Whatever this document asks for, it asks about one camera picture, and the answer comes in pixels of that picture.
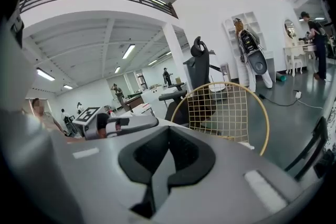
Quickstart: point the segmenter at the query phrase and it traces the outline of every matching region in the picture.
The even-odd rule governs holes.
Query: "white stool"
[[[287,74],[288,73],[291,74],[291,72],[293,71],[292,60],[288,60],[288,64],[289,64],[289,70],[287,70],[286,73]],[[302,66],[303,66],[302,60],[300,58],[295,58],[294,59],[294,68],[296,69],[296,73],[298,72],[299,64],[301,65],[301,67],[300,67],[300,73],[302,74]]]

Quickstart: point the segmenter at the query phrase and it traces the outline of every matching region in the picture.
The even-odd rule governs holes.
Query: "ceiling beam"
[[[70,52],[74,52],[74,51],[77,51],[77,50],[82,50],[82,49],[87,49],[87,48],[91,48],[91,47],[99,47],[99,46],[104,46],[104,45],[118,45],[118,44],[122,44],[122,43],[125,43],[125,42],[129,42],[129,40],[122,40],[122,41],[117,41],[117,42],[110,42],[108,44],[104,44],[104,43],[93,43],[93,44],[85,44],[85,45],[80,45],[80,46],[76,46],[76,47],[73,47],[73,48],[70,48],[70,49],[66,49],[58,54],[55,54],[53,56],[50,56],[50,57],[45,57],[45,58],[42,58],[41,60],[39,60],[38,62],[36,62],[34,64],[35,67],[38,67],[40,64],[44,63],[45,61],[47,60],[52,60],[56,57],[59,57],[59,56],[62,56],[64,54],[68,54]],[[147,43],[147,41],[143,41],[143,40],[133,40],[132,41],[133,43],[135,44],[140,44],[140,43]]]
[[[106,27],[105,38],[104,38],[105,45],[103,47],[103,52],[102,52],[102,61],[101,61],[101,77],[102,78],[104,77],[107,49],[109,48],[108,43],[111,39],[113,25],[114,25],[114,19],[109,19],[107,23],[107,27]]]
[[[164,37],[164,32],[163,30],[159,31],[152,39],[132,58],[129,59],[128,62],[131,62],[133,58],[137,57],[138,59],[143,59],[144,54],[162,37]]]
[[[77,83],[75,80],[70,78],[64,71],[60,70],[47,56],[38,48],[36,43],[31,37],[26,37],[23,40],[23,47],[26,48],[38,61],[43,61],[47,63],[53,70],[56,70],[59,75],[65,78],[72,86],[77,87]]]

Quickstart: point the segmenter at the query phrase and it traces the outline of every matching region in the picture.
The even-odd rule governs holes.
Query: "ceiling light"
[[[40,68],[36,68],[37,73],[41,76],[44,77],[45,79],[48,79],[50,81],[55,80],[54,77],[52,77],[51,75],[49,75],[48,73],[45,73],[42,69]]]
[[[163,6],[163,4],[161,2],[159,2],[159,1],[156,1],[156,0],[151,0],[151,1],[156,2],[156,3],[158,3],[158,4],[160,4],[160,5]]]
[[[157,62],[157,60],[152,61],[152,62],[149,63],[148,65],[150,66],[150,65],[154,64],[155,62]]]
[[[162,4],[166,4],[166,2],[163,2],[162,0],[157,0],[159,2],[161,2]]]
[[[127,51],[125,52],[124,56],[122,57],[122,59],[126,59],[128,55],[130,55],[131,51],[135,48],[135,45],[134,44],[131,44]]]

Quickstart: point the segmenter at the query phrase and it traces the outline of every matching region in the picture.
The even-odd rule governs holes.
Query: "office chair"
[[[260,156],[265,152],[269,138],[269,120],[260,99],[250,90],[233,82],[212,82],[188,93],[177,105],[171,121],[175,122],[181,108],[187,112],[188,125],[192,130],[217,135],[235,142],[249,143],[248,95],[257,101],[263,111],[266,134]]]
[[[194,57],[193,64],[191,68],[189,68],[190,77],[192,79],[193,88],[197,88],[201,85],[209,83],[209,67],[210,67],[210,59],[209,59],[209,51],[201,41],[201,37],[197,37],[194,41],[194,45],[191,47],[191,54]],[[177,105],[182,101],[182,99],[186,96],[187,91],[181,90],[181,85],[174,84],[171,87],[177,87],[178,91],[173,93],[166,93],[159,96],[160,101],[173,99],[174,102],[170,103],[167,109],[167,113],[165,116],[165,120],[170,121],[172,119],[172,115],[177,107]],[[187,105],[182,105],[179,107],[179,111],[176,113],[176,117],[174,119],[174,123],[180,125],[188,125],[188,107]]]

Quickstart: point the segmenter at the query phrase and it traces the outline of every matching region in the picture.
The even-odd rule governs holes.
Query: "table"
[[[307,57],[307,64],[308,64],[308,54],[312,51],[316,50],[316,47],[313,43],[303,44],[303,45],[295,45],[292,47],[285,47],[285,57],[286,57],[286,67],[289,70],[289,65],[287,61],[287,56],[290,57],[292,61],[292,76],[295,77],[295,66],[294,66],[294,57],[299,55],[306,55]]]
[[[126,106],[125,106],[125,109],[126,109],[126,108],[129,108],[129,109],[132,111],[133,108],[135,108],[136,106],[138,106],[138,105],[140,105],[140,104],[143,104],[143,103],[144,103],[144,102],[143,102],[143,99],[142,99],[141,95],[137,95],[137,96],[135,96],[135,97],[133,97],[133,98],[131,98],[131,99],[128,99],[128,100],[124,103],[124,105],[126,105]]]
[[[137,114],[137,115],[141,115],[143,113],[145,113],[147,110],[151,110],[151,114],[152,116],[155,116],[154,115],[154,112],[152,110],[152,105],[149,104],[149,103],[145,103],[145,104],[139,104],[138,106],[136,106],[135,108],[132,109],[132,112],[134,114]],[[127,111],[126,113],[120,115],[121,117],[130,117],[130,116],[133,116],[131,111]]]

